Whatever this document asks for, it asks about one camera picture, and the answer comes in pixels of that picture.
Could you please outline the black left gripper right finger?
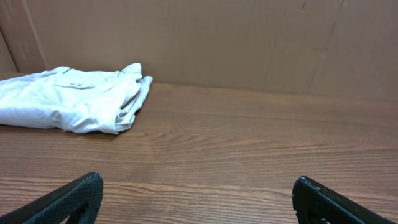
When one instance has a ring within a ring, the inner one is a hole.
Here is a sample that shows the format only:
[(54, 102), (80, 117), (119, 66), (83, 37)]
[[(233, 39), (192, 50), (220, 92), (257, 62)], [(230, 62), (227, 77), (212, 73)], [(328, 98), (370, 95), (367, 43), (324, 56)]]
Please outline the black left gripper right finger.
[(299, 224), (395, 224), (307, 176), (296, 180), (292, 205)]

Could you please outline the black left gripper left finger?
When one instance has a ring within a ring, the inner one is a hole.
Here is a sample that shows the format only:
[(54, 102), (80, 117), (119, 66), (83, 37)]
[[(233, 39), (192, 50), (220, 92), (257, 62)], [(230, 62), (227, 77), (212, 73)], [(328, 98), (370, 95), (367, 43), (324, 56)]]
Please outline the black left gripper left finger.
[(1, 223), (94, 224), (103, 199), (104, 181), (89, 172), (60, 188), (1, 216)]

